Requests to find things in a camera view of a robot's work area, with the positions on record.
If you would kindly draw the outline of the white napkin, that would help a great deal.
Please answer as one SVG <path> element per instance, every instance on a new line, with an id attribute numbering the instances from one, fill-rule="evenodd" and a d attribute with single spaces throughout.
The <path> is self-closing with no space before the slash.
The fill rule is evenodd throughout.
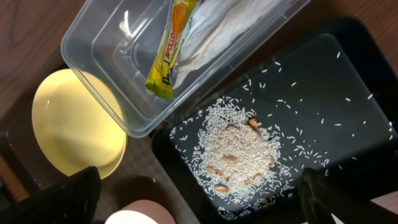
<path id="1" fill-rule="evenodd" d="M 279 0 L 207 0 L 194 13 L 178 53 L 178 74 L 173 89 L 231 45 Z"/>

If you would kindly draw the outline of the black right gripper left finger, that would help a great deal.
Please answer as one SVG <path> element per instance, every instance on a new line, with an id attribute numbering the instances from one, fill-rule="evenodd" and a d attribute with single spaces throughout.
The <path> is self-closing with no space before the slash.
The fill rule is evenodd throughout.
<path id="1" fill-rule="evenodd" d="M 89 166 L 57 185 L 1 210 L 1 224 L 91 223 L 100 192 L 98 169 Z"/>

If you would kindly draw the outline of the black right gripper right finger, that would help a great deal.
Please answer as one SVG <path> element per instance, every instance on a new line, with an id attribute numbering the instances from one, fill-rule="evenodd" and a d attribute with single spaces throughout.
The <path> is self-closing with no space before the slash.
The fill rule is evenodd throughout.
<path id="1" fill-rule="evenodd" d="M 331 185 L 325 176 L 306 167 L 298 184 L 300 204 L 309 224 L 334 223 L 397 223 L 397 214 L 368 200 L 345 195 Z"/>

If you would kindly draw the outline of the pile of rice scraps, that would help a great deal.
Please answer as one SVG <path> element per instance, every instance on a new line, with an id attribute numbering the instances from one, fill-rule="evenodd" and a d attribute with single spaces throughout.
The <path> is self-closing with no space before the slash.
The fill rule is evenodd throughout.
<path id="1" fill-rule="evenodd" d="M 298 50 L 169 132 L 217 214 L 235 220 L 296 194 L 309 167 L 329 177 L 397 139 L 340 50 Z"/>

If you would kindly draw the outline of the pink white bowl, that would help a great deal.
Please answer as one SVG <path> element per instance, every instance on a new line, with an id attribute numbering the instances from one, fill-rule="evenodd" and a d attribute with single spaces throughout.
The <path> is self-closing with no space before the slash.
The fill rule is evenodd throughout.
<path id="1" fill-rule="evenodd" d="M 113 213 L 105 224 L 176 224 L 173 216 L 151 200 L 137 200 Z"/>

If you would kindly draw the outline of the yellow green snack wrapper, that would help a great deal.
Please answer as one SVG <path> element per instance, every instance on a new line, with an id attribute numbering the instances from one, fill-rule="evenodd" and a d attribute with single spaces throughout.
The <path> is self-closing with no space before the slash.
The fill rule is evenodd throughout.
<path id="1" fill-rule="evenodd" d="M 145 87 L 159 98 L 173 97 L 171 70 L 181 48 L 183 32 L 196 5 L 196 0 L 170 2 L 162 40 L 145 83 Z"/>

